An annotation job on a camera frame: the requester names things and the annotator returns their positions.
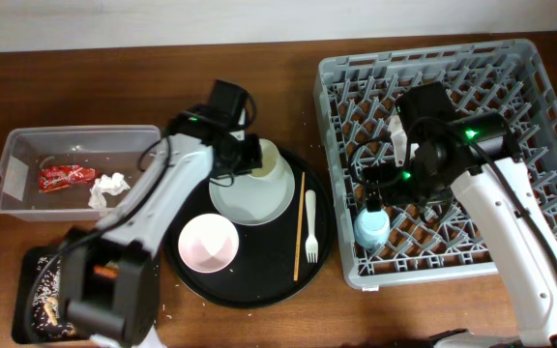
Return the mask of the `light blue plastic cup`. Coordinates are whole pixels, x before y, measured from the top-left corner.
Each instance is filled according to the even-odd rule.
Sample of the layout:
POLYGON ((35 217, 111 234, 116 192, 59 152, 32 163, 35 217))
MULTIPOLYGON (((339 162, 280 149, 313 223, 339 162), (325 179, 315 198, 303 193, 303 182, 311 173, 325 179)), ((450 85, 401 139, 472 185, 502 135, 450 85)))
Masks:
POLYGON ((383 246, 390 236, 390 218, 384 210, 362 209, 353 224, 355 241, 366 249, 376 250, 383 246))

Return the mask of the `cream plastic cup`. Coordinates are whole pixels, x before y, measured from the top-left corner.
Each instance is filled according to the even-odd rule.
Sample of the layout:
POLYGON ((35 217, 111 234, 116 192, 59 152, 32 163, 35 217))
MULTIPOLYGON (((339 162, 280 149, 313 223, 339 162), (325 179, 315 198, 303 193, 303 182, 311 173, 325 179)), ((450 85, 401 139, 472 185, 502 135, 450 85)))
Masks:
POLYGON ((287 164, 277 145, 268 139, 260 139, 259 144, 262 166, 253 169, 249 175, 252 179, 266 182, 279 180, 287 172, 287 164))

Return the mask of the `light grey round plate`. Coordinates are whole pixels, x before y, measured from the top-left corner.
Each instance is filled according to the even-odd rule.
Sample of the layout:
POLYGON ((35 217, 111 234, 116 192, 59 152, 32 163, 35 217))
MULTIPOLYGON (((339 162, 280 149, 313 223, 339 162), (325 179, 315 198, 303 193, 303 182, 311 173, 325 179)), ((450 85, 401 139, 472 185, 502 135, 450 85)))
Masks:
POLYGON ((211 184, 209 193, 217 211, 234 223, 256 226, 282 215, 291 204, 295 177, 289 165, 267 177, 236 177, 230 187, 211 184))

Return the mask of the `single wooden chopstick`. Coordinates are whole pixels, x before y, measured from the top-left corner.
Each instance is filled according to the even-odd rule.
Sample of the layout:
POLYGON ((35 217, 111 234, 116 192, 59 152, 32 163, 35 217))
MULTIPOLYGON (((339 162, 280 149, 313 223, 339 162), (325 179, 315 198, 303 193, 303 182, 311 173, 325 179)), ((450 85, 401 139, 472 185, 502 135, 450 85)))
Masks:
POLYGON ((305 180, 306 173, 303 171, 301 175, 300 183, 300 193, 299 193, 299 206, 298 206, 298 218, 297 218, 297 233, 296 233, 296 245, 295 245, 295 257, 294 257, 294 271, 293 271, 293 281, 296 282, 299 279, 299 269, 300 269, 300 250, 301 250, 301 239, 302 239, 302 228, 303 228, 303 217, 304 217, 304 205, 305 205, 305 180))

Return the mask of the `pink bowl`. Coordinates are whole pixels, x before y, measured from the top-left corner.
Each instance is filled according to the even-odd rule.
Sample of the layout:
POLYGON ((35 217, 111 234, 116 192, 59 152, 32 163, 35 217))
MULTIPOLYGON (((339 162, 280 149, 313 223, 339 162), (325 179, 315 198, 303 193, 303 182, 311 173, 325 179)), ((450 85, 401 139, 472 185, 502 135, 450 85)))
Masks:
POLYGON ((178 238, 178 254, 191 270, 211 274, 227 267, 236 257, 240 238, 235 225, 218 214, 191 219, 178 238))

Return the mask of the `white paper napkin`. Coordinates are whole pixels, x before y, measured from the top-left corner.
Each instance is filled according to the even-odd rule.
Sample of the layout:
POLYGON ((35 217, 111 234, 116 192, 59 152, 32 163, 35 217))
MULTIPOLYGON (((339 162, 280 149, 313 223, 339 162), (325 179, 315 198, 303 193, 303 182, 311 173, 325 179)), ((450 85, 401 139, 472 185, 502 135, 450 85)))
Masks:
POLYGON ((106 194, 117 196, 131 187, 125 180, 122 173, 115 172, 111 176, 102 175, 90 188, 90 198, 88 206, 93 209, 105 209, 107 207, 106 194))

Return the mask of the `orange carrot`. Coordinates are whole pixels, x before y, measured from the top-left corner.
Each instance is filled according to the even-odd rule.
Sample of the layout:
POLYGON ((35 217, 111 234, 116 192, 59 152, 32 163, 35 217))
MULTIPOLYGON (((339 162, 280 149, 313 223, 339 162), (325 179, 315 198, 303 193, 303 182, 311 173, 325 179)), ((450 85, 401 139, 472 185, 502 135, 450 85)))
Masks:
POLYGON ((118 269, 110 266, 96 265, 93 267, 96 276, 108 279, 115 279, 118 276, 118 269))

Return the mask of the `food scraps and rice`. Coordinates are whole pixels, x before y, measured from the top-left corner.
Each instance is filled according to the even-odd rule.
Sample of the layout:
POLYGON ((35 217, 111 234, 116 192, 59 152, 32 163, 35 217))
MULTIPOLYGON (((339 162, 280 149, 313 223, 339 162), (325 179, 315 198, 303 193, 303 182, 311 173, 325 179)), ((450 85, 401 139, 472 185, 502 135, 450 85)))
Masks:
POLYGON ((78 338, 76 327, 59 314, 60 264, 57 261, 41 277, 32 301, 31 327, 44 341, 78 338))

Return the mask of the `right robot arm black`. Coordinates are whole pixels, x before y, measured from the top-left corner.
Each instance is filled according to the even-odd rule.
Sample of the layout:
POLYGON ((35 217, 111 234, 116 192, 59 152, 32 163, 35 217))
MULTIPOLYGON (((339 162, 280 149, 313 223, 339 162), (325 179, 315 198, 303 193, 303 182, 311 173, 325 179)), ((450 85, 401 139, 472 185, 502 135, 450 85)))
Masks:
POLYGON ((366 208, 450 203, 476 224, 513 304, 516 339, 501 347, 557 347, 557 242, 542 214, 518 140, 497 112, 462 117, 432 82, 396 102, 395 163, 352 170, 366 208))

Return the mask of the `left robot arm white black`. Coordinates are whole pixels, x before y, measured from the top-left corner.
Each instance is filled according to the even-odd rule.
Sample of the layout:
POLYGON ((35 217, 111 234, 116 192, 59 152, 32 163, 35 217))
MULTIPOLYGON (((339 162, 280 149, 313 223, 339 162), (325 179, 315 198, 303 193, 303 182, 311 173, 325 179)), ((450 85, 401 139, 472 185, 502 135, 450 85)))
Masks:
POLYGON ((158 347, 157 255, 165 233, 202 182, 233 185, 261 165, 259 138, 246 134, 249 92, 215 82, 207 102, 179 112, 157 154, 126 197, 87 233, 71 230, 61 249, 58 312, 107 347, 158 347))

